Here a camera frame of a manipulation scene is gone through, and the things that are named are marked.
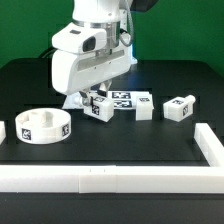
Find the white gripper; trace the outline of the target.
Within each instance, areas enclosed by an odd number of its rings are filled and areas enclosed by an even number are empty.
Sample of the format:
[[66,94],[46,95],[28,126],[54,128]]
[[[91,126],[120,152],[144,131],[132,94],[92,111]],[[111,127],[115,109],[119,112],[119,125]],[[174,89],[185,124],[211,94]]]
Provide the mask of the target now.
[[97,93],[106,95],[112,79],[131,66],[131,48],[122,43],[109,49],[103,28],[80,27],[70,23],[52,38],[56,48],[52,57],[52,85],[64,95],[80,91],[82,104],[91,105],[88,91],[100,84]]

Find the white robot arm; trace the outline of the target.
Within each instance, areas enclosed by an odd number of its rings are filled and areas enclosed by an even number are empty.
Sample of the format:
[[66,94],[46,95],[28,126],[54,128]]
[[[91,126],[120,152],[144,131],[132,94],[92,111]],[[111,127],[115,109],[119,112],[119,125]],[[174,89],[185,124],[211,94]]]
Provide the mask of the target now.
[[158,0],[74,0],[72,22],[52,37],[52,84],[64,95],[80,93],[92,104],[90,88],[106,93],[111,79],[129,71],[134,27],[131,13]]

